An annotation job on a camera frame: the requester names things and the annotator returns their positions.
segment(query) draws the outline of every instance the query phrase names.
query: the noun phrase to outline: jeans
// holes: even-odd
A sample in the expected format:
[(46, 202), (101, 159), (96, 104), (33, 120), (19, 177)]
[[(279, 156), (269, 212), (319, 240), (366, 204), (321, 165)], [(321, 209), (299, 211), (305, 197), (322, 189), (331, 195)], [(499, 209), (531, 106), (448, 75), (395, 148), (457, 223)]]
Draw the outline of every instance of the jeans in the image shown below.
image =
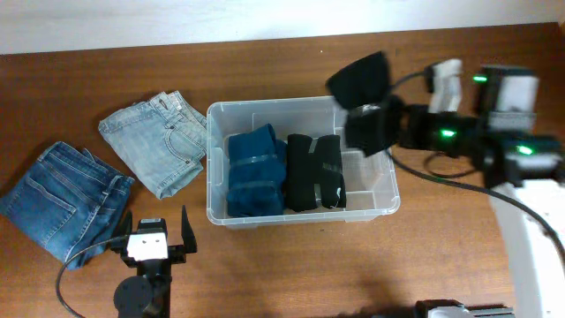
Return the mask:
[(119, 110), (98, 130), (158, 199), (174, 195), (203, 170), (206, 118), (178, 92)]
[[(37, 159), (0, 200), (0, 213), (29, 238), (65, 262), (94, 243), (110, 239), (133, 178), (122, 175), (88, 150), (59, 141)], [(78, 269), (104, 246), (75, 259)]]

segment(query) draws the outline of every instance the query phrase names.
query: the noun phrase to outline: white wall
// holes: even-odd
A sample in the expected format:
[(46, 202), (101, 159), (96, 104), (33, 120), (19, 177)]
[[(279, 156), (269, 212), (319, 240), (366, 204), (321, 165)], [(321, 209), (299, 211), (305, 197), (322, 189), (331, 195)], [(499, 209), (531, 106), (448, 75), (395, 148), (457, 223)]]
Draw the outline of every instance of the white wall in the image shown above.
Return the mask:
[(0, 0), (0, 53), (557, 21), (563, 0)]

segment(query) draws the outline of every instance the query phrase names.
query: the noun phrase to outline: wood grain surface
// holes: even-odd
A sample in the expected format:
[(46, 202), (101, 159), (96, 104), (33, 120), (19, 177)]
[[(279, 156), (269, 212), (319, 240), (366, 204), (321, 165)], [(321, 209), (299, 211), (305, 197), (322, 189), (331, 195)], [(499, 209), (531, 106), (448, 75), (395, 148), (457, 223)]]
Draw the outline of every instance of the wood grain surface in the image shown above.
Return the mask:
[[(88, 148), (132, 175), (97, 131), (112, 112), (179, 90), (201, 113), (218, 101), (326, 95), (341, 67), (383, 49), (394, 78), (451, 57), (463, 60), (462, 112), (481, 64), (519, 64), (541, 78), (539, 133), (565, 137), (565, 46), (557, 23), (214, 44), (100, 49), (0, 57), (0, 194), (56, 140)], [(421, 81), (407, 102), (429, 102)], [(426, 155), (396, 149), (421, 167)], [(445, 160), (445, 173), (466, 169)], [(508, 259), (485, 196), (426, 183), (397, 170), (402, 205), (360, 223), (307, 223), (231, 231), (206, 217), (206, 172), (157, 200), (140, 182), (127, 208), (164, 217), (169, 243), (188, 207), (199, 252), (173, 267), (172, 317), (329, 317), (450, 298), (514, 306)], [(479, 183), (479, 176), (465, 181)], [(2, 317), (65, 317), (54, 282), (60, 263), (0, 217)], [(107, 252), (63, 281), (67, 301), (87, 317), (112, 317), (117, 285), (134, 275)]]

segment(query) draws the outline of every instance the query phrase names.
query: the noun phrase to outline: clear plastic bin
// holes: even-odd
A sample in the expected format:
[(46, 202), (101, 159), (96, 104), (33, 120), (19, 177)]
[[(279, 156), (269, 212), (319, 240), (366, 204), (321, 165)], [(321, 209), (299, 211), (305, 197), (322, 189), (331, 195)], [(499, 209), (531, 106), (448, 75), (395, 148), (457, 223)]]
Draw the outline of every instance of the clear plastic bin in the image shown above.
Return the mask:
[(346, 148), (342, 136), (347, 208), (320, 207), (302, 213), (287, 209), (282, 216), (228, 216), (230, 136), (249, 133), (264, 124), (271, 124), (280, 140), (287, 140), (292, 133), (313, 138), (342, 135), (345, 117), (346, 111), (331, 96), (212, 104), (207, 112), (207, 216), (210, 222), (229, 228), (252, 228), (289, 223), (369, 221), (396, 212), (400, 195), (390, 159), (382, 153), (365, 158), (361, 151)]

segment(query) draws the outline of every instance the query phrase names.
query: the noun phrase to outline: black mount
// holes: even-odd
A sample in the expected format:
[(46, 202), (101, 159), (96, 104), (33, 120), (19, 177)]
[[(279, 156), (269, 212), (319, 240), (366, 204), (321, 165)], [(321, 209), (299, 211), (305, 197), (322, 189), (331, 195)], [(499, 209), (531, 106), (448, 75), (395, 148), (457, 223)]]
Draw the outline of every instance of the black mount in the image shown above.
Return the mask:
[(164, 219), (145, 219), (138, 223), (138, 230), (132, 232), (132, 212), (128, 211), (115, 235), (129, 235), (128, 240), (118, 241), (110, 249), (120, 254), (129, 268), (137, 269), (137, 276), (126, 278), (114, 293), (114, 306), (118, 318), (169, 318), (171, 266), (186, 263), (186, 255), (196, 253), (198, 248), (192, 227), (188, 222), (186, 208), (183, 206), (181, 235), (183, 245), (167, 246), (166, 259), (146, 259), (136, 261), (129, 257), (127, 247), (133, 235), (164, 233), (167, 237), (167, 224)]

